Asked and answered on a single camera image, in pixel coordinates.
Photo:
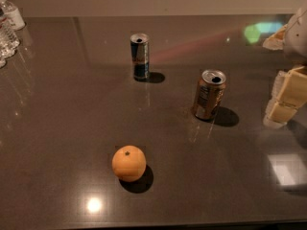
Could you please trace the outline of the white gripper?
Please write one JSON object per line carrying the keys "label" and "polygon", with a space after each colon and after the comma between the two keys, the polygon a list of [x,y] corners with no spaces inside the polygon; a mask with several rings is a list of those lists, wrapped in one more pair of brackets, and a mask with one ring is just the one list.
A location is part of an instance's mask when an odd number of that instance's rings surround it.
{"label": "white gripper", "polygon": [[263,42],[269,50],[282,50],[288,60],[301,64],[279,71],[272,87],[263,124],[270,128],[285,126],[307,103],[307,4],[303,4],[284,25]]}

